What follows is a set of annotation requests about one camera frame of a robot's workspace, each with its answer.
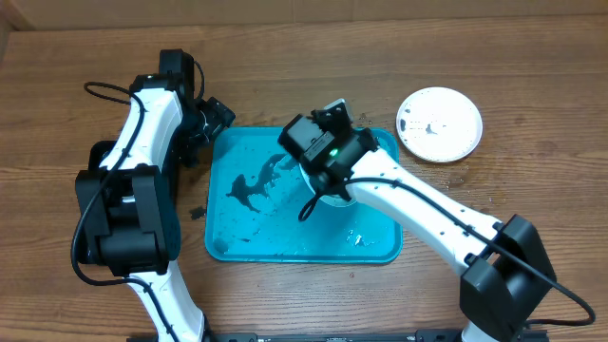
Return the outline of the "light blue-rimmed plate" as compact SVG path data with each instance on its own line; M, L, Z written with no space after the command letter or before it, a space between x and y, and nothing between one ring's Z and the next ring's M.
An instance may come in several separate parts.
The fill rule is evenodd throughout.
M346 110L346 114L348 115L350 121L353 121L353 117L352 117L352 113L351 113L351 107L350 105L347 103L347 101L343 98L339 98L327 105L325 105L323 107L324 110L326 111L330 111L330 110L338 110L338 109L345 109ZM315 193L315 188L313 187L310 177L309 175L305 172L304 168L302 167L302 165L299 165L299 169L300 172L302 174L302 178L305 181L305 183L307 184L307 186L309 187L309 189ZM342 197L340 197L339 195L326 195L320 198L321 201L323 201L326 204L329 204L330 206L333 207L348 207L351 206L353 204L355 204L355 200L354 199L343 199Z

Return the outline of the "white plate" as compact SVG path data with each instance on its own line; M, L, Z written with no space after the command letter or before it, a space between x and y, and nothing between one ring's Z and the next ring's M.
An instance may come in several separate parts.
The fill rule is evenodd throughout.
M410 153L437 163L456 162L471 154L484 131L478 107L463 93L441 86L410 94L397 110L395 124Z

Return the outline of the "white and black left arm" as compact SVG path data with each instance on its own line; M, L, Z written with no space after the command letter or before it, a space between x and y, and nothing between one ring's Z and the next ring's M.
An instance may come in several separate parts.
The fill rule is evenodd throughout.
M77 277L92 286L128 285L139 297L157 341L210 341L178 265L176 212L180 166L194 167L234 121L235 113L195 80L200 64L181 49L164 49L159 70L123 90L129 114L119 138L96 142L75 192L81 216L70 247Z

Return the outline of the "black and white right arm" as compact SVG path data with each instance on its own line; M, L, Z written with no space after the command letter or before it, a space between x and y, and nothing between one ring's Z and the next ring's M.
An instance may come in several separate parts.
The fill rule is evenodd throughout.
M530 326L592 325L596 313L557 281L536 227L515 215L502 222L416 178L352 127L345 104L312 111L305 151L315 195L354 200L397 221L431 247L460 278L464 341L514 341Z

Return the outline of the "teal plastic serving tray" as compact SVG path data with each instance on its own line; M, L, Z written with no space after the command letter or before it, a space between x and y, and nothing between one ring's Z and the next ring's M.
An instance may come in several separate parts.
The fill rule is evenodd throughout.
M323 201L304 221L314 193L299 164L277 142L278 127L236 127L214 144L205 247L222 261L361 263L393 261L403 229L361 203Z

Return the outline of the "black water tray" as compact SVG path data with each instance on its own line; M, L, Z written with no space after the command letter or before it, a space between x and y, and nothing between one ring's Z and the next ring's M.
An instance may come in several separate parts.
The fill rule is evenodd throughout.
M88 170L94 171L102 168L102 161L105 160L114 150L116 141L99 141L96 142L90 150ZM178 155L174 148L174 143L171 142L167 146L167 152L163 157L162 163L158 163L161 170L162 178L167 182L169 194L173 203L176 202L177 186L178 186Z

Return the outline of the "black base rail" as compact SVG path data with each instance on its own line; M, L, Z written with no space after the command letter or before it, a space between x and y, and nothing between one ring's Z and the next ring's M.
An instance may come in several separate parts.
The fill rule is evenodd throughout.
M219 333L205 337L204 341L213 342L458 342L461 332L448 330L418 330L397 334L356 333L345 335L256 335L255 333Z

